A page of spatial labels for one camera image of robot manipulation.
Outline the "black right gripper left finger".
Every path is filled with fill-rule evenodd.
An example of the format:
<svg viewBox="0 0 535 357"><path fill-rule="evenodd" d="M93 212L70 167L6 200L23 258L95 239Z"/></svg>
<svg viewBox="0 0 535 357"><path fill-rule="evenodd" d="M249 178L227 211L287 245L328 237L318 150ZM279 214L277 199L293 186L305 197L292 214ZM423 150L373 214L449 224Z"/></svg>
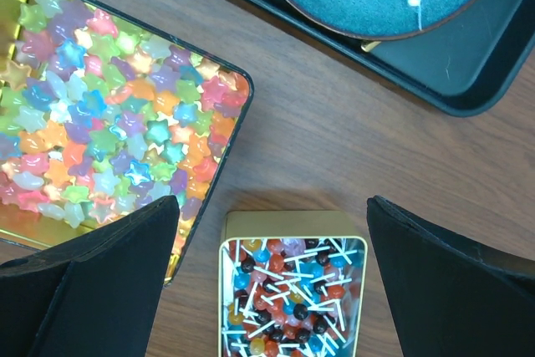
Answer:
<svg viewBox="0 0 535 357"><path fill-rule="evenodd" d="M3 356L143 356L179 205L174 196L1 266Z"/></svg>

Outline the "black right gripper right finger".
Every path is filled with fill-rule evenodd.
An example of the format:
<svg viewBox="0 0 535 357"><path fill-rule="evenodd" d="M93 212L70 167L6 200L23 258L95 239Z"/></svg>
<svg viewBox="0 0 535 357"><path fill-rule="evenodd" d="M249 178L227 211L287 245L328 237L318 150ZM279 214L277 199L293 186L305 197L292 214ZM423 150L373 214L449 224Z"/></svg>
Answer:
<svg viewBox="0 0 535 357"><path fill-rule="evenodd" d="M367 224L405 356L532 356L534 262L382 196Z"/></svg>

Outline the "black tin of star candies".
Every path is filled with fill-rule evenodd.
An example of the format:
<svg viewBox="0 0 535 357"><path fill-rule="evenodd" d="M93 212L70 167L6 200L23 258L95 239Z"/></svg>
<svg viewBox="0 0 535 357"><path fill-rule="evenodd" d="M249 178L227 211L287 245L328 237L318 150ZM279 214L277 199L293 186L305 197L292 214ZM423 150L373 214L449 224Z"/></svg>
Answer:
<svg viewBox="0 0 535 357"><path fill-rule="evenodd" d="M45 249L173 196L173 279L252 95L243 70L98 1L1 0L1 239Z"/></svg>

